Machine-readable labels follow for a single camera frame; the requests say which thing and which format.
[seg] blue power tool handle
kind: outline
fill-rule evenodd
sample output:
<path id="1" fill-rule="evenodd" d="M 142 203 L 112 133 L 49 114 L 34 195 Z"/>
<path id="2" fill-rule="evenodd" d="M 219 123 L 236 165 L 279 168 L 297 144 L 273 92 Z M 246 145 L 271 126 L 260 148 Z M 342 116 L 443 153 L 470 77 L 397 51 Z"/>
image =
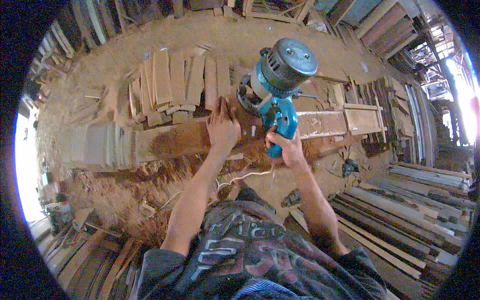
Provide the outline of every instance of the blue power tool handle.
<path id="1" fill-rule="evenodd" d="M 288 99 L 278 98 L 277 105 L 280 110 L 281 120 L 277 121 L 278 128 L 276 132 L 283 137 L 291 140 L 295 135 L 297 130 L 298 119 L 293 103 Z M 277 158 L 282 156 L 282 147 L 277 144 L 273 144 L 269 149 L 267 149 L 267 154 L 271 158 Z"/>

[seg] left hand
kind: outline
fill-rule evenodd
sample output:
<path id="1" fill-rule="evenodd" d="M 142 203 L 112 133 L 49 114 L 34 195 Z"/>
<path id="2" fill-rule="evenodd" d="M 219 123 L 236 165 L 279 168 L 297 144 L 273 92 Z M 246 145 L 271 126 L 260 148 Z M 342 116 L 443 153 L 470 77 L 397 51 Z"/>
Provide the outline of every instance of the left hand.
<path id="1" fill-rule="evenodd" d="M 225 97 L 217 99 L 212 114 L 207 121 L 208 135 L 212 149 L 230 153 L 241 137 L 241 128 L 236 118 L 236 108 L 229 107 Z"/>

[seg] black t-shirt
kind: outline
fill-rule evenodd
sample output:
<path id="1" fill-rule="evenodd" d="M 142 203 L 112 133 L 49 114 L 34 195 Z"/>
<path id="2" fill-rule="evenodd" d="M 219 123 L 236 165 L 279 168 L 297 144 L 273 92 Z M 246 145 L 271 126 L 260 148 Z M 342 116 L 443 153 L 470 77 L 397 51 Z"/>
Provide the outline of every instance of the black t-shirt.
<path id="1" fill-rule="evenodd" d="M 205 214 L 187 257 L 151 249 L 138 299 L 231 299 L 249 279 L 267 279 L 299 296 L 387 299 L 385 282 L 362 248 L 337 261 L 253 202 L 218 205 Z"/>

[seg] power tool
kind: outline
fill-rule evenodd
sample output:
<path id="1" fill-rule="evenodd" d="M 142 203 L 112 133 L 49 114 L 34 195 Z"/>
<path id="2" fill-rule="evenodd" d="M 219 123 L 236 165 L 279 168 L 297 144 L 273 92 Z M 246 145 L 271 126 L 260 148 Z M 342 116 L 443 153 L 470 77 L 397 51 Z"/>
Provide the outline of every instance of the power tool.
<path id="1" fill-rule="evenodd" d="M 237 85 L 237 98 L 249 113 L 262 118 L 265 132 L 276 125 L 277 133 L 292 139 L 298 125 L 292 97 L 316 72 L 317 61 L 310 49 L 295 39 L 283 38 L 272 48 L 260 50 L 255 68 Z M 282 148 L 274 144 L 267 153 L 280 157 Z"/>

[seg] dirt floor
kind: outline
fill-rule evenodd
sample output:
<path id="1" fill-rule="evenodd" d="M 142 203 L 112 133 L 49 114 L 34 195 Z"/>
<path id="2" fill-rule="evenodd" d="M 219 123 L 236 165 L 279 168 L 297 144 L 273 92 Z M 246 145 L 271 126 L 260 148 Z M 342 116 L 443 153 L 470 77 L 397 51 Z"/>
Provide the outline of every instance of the dirt floor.
<path id="1" fill-rule="evenodd" d="M 235 78 L 245 74 L 259 58 L 258 51 L 271 47 L 278 39 L 291 37 L 305 43 L 313 51 L 324 76 L 343 78 L 350 76 L 357 84 L 373 81 L 385 74 L 403 77 L 392 66 L 367 53 L 360 54 L 356 48 L 347 47 L 338 37 L 315 32 L 307 27 L 264 19 L 214 17 L 211 10 L 187 12 L 185 17 L 175 20 L 172 17 L 155 20 L 118 36 L 105 45 L 93 49 L 88 55 L 76 53 L 71 70 L 65 77 L 54 79 L 49 85 L 47 103 L 40 109 L 37 127 L 38 171 L 41 162 L 46 160 L 53 180 L 67 183 L 68 197 L 73 209 L 94 207 L 103 222 L 103 227 L 114 227 L 143 239 L 151 246 L 158 245 L 165 235 L 169 213 L 175 204 L 173 198 L 152 218 L 146 218 L 140 209 L 142 198 L 157 208 L 176 192 L 183 190 L 184 184 L 195 174 L 204 156 L 182 157 L 149 162 L 129 171 L 116 173 L 94 173 L 81 170 L 68 170 L 62 165 L 60 137 L 67 126 L 78 126 L 103 120 L 133 124 L 125 103 L 110 101 L 108 96 L 101 103 L 97 118 L 79 120 L 76 115 L 83 107 L 92 104 L 92 99 L 84 97 L 84 91 L 92 88 L 108 87 L 110 95 L 123 78 L 136 69 L 145 53 L 155 48 L 168 47 L 170 50 L 195 51 L 195 44 L 208 44 L 215 51 L 206 55 L 223 55 L 234 65 Z M 363 62 L 369 72 L 362 69 Z M 328 98 L 328 89 L 319 80 L 313 85 L 321 96 L 320 102 L 298 102 L 300 108 L 322 110 Z M 342 190 L 347 179 L 340 174 L 344 158 L 360 161 L 361 172 L 357 179 L 378 174 L 386 174 L 386 166 L 391 160 L 391 152 L 367 159 L 360 144 L 353 144 L 350 150 L 330 155 L 315 161 L 312 168 L 325 195 Z M 245 166 L 249 159 L 236 161 L 238 167 Z M 226 182 L 233 174 L 219 179 Z M 277 209 L 285 218 L 288 210 L 280 207 L 281 200 L 295 188 L 291 173 L 277 169 L 275 175 L 252 176 L 245 180 L 261 197 Z"/>

